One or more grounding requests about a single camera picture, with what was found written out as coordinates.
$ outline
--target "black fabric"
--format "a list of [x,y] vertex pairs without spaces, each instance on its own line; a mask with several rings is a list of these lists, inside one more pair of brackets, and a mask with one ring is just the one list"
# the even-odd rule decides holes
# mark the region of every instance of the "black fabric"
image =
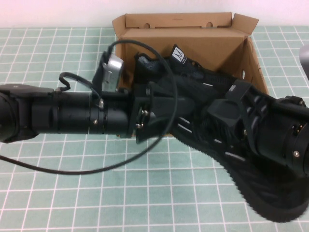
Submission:
[[[134,82],[145,84],[148,81],[159,81],[166,74],[159,60],[151,59],[146,54],[136,55]],[[165,58],[173,73],[195,80],[205,85],[211,85],[219,92],[226,92],[232,86],[235,77],[203,68],[198,62],[186,57],[175,44],[170,56]]]

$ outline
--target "black cable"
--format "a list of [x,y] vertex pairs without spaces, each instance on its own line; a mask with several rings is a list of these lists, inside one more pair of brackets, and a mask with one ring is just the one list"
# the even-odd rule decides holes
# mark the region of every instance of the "black cable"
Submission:
[[163,130],[162,134],[148,148],[144,149],[142,152],[136,154],[135,156],[133,156],[133,157],[131,157],[131,158],[129,158],[129,159],[123,161],[123,162],[120,162],[120,163],[117,163],[117,164],[114,164],[114,165],[111,165],[111,166],[108,166],[108,167],[105,167],[105,168],[99,168],[99,169],[94,169],[94,170],[89,170],[89,171],[61,171],[61,170],[47,169],[47,168],[37,167],[37,166],[34,166],[34,165],[23,163],[23,162],[20,162],[18,160],[14,160],[14,159],[4,157],[4,156],[0,156],[0,160],[6,161],[6,162],[9,162],[9,163],[12,163],[12,164],[16,164],[16,165],[22,166],[24,168],[32,169],[32,170],[39,171],[39,172],[44,172],[44,173],[62,174],[62,175],[86,175],[86,174],[101,173],[101,172],[109,171],[109,170],[124,166],[128,163],[131,163],[131,162],[137,160],[138,158],[140,158],[141,156],[143,156],[147,152],[149,152],[151,149],[153,149],[162,140],[162,138],[169,132],[169,130],[171,129],[172,124],[174,122],[175,116],[176,116],[177,98],[178,98],[176,79],[175,79],[175,76],[174,76],[171,68],[169,67],[169,64],[165,61],[165,59],[157,51],[155,51],[152,47],[150,47],[150,46],[148,46],[148,45],[146,45],[142,42],[139,42],[139,41],[118,40],[118,41],[112,43],[108,48],[108,58],[112,54],[112,48],[119,43],[120,44],[126,44],[126,43],[131,44],[132,43],[132,44],[136,44],[136,45],[139,45],[141,47],[144,47],[144,48],[148,49],[149,51],[151,51],[162,62],[163,66],[165,67],[165,69],[168,72],[169,77],[172,79],[173,97],[174,97],[173,113],[172,113],[171,117],[169,118],[169,122],[168,122],[166,128]]

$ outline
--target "open cardboard box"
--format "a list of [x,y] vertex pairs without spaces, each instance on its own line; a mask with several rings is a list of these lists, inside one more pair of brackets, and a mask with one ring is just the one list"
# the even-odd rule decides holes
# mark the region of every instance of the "open cardboard box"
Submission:
[[[258,19],[231,12],[183,14],[125,14],[113,20],[118,39],[148,44],[168,57],[177,46],[204,68],[229,73],[268,94],[250,37]],[[115,54],[124,61],[118,87],[131,88],[137,53],[155,56],[134,44],[118,44]]]

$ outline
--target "metal bolt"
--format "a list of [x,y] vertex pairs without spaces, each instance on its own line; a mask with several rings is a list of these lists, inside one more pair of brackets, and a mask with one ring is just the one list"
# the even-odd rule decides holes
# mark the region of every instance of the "metal bolt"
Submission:
[[145,116],[148,116],[149,115],[149,112],[147,110],[142,110],[141,113]]
[[293,156],[296,157],[296,158],[298,158],[298,157],[300,156],[300,154],[299,154],[298,151],[294,151],[294,152],[293,152]]
[[137,123],[137,124],[135,124],[135,126],[136,126],[136,128],[142,128],[143,126],[144,126],[144,124],[139,124],[139,123]]
[[104,108],[104,101],[103,99],[100,99],[100,101],[98,102],[98,106],[103,109]]

